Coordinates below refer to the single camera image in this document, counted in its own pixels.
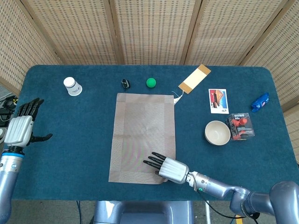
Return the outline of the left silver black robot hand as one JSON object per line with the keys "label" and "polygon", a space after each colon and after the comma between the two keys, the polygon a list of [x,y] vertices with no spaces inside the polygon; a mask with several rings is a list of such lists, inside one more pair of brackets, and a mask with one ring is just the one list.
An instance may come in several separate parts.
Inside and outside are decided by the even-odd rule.
{"label": "left silver black robot hand", "polygon": [[21,105],[17,114],[11,119],[4,143],[9,147],[25,148],[33,142],[43,142],[49,140],[53,134],[46,136],[34,136],[33,125],[38,114],[39,107],[44,99],[35,98],[30,102]]}

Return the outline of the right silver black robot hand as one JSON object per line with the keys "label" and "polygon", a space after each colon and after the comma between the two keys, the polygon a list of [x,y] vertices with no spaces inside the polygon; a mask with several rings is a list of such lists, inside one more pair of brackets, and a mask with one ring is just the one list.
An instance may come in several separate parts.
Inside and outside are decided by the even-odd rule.
{"label": "right silver black robot hand", "polygon": [[152,156],[148,156],[148,159],[143,160],[143,163],[155,168],[156,175],[176,184],[186,182],[189,174],[187,165],[157,152],[152,152],[151,154]]}

